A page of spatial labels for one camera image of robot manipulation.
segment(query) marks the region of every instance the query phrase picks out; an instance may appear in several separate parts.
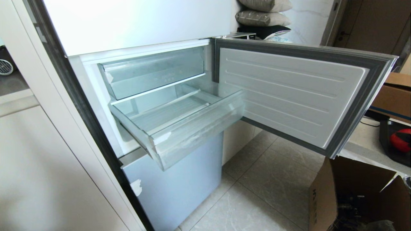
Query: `vent grille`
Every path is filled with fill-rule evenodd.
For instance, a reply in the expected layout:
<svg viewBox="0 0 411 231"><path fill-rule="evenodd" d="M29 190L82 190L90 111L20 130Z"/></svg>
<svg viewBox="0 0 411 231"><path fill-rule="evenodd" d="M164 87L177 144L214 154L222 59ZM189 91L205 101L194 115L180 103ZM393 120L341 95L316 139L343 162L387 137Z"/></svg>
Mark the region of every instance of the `vent grille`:
<svg viewBox="0 0 411 231"><path fill-rule="evenodd" d="M13 72L12 64L4 59L0 59L0 75L9 75Z"/></svg>

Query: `white refrigerator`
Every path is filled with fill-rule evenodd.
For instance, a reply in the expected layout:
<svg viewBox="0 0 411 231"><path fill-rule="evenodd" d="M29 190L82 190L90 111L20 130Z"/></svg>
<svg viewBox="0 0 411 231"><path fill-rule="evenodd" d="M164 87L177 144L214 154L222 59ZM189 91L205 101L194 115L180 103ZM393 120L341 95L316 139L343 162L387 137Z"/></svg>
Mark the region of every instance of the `white refrigerator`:
<svg viewBox="0 0 411 231"><path fill-rule="evenodd" d="M128 182L120 183L129 185L124 190L131 202L150 192L133 204L140 217L148 217L148 229L176 228L218 185L221 133L238 120L334 158L396 60L221 38L229 34L230 1L44 5L39 14L49 17L79 83L66 88L84 93L113 150L107 162L117 162L113 172L123 171ZM193 184L200 175L209 177ZM187 195L165 187L169 178L184 182L178 187L195 197L177 218L173 209ZM164 183L148 186L156 181Z"/></svg>

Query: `cardboard box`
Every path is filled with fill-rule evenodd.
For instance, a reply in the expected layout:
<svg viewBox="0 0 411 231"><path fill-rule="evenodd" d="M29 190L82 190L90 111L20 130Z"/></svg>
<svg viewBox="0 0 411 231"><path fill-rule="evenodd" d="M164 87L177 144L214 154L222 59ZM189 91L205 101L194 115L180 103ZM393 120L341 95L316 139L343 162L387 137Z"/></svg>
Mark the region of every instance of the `cardboard box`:
<svg viewBox="0 0 411 231"><path fill-rule="evenodd" d="M370 109L411 123L411 75L391 72Z"/></svg>
<svg viewBox="0 0 411 231"><path fill-rule="evenodd" d="M410 194L400 176L390 182L394 176L344 157L326 158L310 187L309 230L328 230L338 216L337 198L345 195L364 196L358 209L364 223L387 219L396 231L411 230Z"/></svg>

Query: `clear plastic shelf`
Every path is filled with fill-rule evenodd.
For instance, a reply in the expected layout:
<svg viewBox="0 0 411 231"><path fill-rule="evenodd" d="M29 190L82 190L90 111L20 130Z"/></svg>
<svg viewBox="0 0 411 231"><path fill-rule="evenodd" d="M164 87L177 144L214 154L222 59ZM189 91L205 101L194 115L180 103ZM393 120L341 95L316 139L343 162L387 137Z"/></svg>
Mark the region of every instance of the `clear plastic shelf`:
<svg viewBox="0 0 411 231"><path fill-rule="evenodd" d="M204 73L204 48L194 47L99 64L117 100Z"/></svg>
<svg viewBox="0 0 411 231"><path fill-rule="evenodd" d="M243 91L198 77L109 105L165 171L241 119Z"/></svg>

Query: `gray pillow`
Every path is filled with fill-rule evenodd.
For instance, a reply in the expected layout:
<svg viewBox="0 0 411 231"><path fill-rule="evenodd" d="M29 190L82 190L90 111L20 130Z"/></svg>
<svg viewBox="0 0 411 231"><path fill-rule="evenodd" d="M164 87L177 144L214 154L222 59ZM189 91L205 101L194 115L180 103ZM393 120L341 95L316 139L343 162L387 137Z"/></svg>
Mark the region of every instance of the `gray pillow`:
<svg viewBox="0 0 411 231"><path fill-rule="evenodd" d="M239 0L250 9L263 12L283 12L293 8L290 0Z"/></svg>
<svg viewBox="0 0 411 231"><path fill-rule="evenodd" d="M254 10L246 10L236 14L237 22L249 26L287 26L291 24L289 18L280 13L265 13Z"/></svg>

